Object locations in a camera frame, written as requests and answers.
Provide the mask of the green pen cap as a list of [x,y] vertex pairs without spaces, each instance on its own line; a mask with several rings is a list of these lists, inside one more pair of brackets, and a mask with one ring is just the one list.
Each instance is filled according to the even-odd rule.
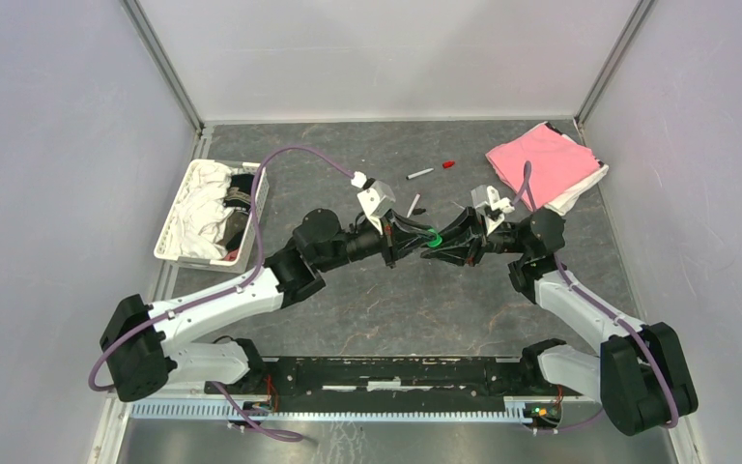
[[430,233],[430,240],[426,243],[429,248],[436,248],[442,244],[442,236],[435,229],[431,228],[428,230]]

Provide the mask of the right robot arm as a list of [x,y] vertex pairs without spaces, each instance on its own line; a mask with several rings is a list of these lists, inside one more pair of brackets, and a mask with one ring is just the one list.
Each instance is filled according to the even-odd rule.
[[645,323],[615,308],[578,281],[557,257],[565,220],[548,209],[519,222],[487,226],[489,216],[467,208],[440,232],[424,259],[475,266],[487,254],[512,253],[514,290],[570,327],[591,348],[581,352],[550,339],[527,347],[519,369],[522,387],[543,394],[554,385],[599,403],[615,428],[633,436],[675,427],[694,414],[699,398],[677,332]]

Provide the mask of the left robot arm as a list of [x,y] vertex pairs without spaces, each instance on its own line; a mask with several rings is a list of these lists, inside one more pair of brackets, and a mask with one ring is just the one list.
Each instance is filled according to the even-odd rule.
[[309,212],[286,246],[259,270],[168,301],[122,299],[100,337],[98,366],[124,402],[146,398],[170,384],[218,382],[241,393],[258,391],[265,368],[244,338],[215,345],[199,338],[255,315],[300,303],[322,290],[322,274],[379,255],[389,267],[442,238],[432,227],[393,211],[378,226],[369,219],[344,229],[327,209]]

